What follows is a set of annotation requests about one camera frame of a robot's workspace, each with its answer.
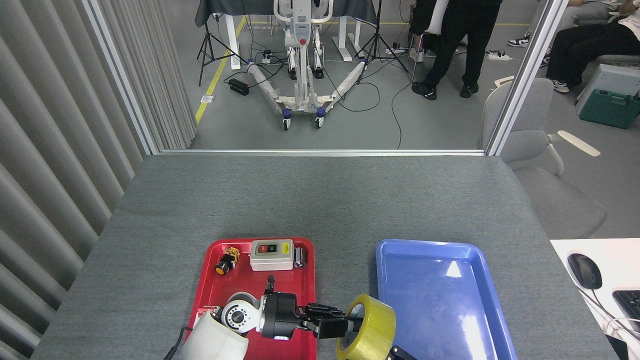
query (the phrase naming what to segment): gray chair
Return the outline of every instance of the gray chair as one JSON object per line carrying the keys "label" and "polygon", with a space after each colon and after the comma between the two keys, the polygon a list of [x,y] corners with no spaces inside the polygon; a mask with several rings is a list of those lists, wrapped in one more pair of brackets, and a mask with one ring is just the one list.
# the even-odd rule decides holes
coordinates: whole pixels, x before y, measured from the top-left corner
{"label": "gray chair", "polygon": [[[493,134],[510,85],[498,87],[484,104],[483,148]],[[550,151],[557,163],[556,174],[528,166],[515,167],[513,172],[531,198],[533,210],[550,239],[589,238],[602,226],[607,212],[598,201],[560,178],[564,164],[552,142],[567,140],[592,156],[599,152],[564,131],[559,131],[558,135],[546,134],[544,127],[553,93],[550,80],[534,80],[500,156],[509,165]]]}

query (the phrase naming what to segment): roll of tape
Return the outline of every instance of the roll of tape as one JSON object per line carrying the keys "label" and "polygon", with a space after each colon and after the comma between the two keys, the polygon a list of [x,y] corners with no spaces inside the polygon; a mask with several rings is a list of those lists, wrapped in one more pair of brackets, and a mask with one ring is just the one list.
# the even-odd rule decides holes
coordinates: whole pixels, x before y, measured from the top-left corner
{"label": "roll of tape", "polygon": [[360,331],[338,339],[338,360],[384,360],[396,334],[396,313],[385,303],[367,294],[359,295],[347,316],[362,318]]}

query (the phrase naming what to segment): gray tabletop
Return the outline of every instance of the gray tabletop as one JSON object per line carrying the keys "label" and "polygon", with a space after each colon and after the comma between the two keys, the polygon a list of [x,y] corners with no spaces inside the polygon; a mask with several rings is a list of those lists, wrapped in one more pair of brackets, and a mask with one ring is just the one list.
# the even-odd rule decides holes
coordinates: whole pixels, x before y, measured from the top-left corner
{"label": "gray tabletop", "polygon": [[381,240],[474,244],[520,359],[616,358],[498,158],[176,155],[144,161],[32,359],[162,359],[212,242],[286,236],[314,243],[317,300],[343,309],[376,296]]}
{"label": "gray tabletop", "polygon": [[[200,0],[195,19],[196,26],[203,26],[214,13],[273,15],[273,0]],[[371,0],[334,0],[333,16],[351,16],[369,24],[378,23]]]}

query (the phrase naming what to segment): blue tray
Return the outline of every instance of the blue tray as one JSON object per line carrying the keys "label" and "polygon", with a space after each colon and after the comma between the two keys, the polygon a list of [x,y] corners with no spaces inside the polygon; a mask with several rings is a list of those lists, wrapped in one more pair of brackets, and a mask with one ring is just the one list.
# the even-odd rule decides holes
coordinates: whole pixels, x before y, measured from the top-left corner
{"label": "blue tray", "polygon": [[387,239],[376,260],[378,298],[396,312],[395,345],[418,360],[517,359],[479,248]]}

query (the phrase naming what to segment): small metal cylinder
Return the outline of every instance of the small metal cylinder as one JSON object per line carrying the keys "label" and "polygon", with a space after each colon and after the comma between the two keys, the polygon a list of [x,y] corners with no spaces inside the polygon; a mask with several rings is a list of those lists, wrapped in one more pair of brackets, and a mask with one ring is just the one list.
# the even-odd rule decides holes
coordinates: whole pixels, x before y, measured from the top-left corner
{"label": "small metal cylinder", "polygon": [[307,251],[303,247],[296,247],[296,252],[293,255],[293,266],[296,268],[302,268],[307,264]]}

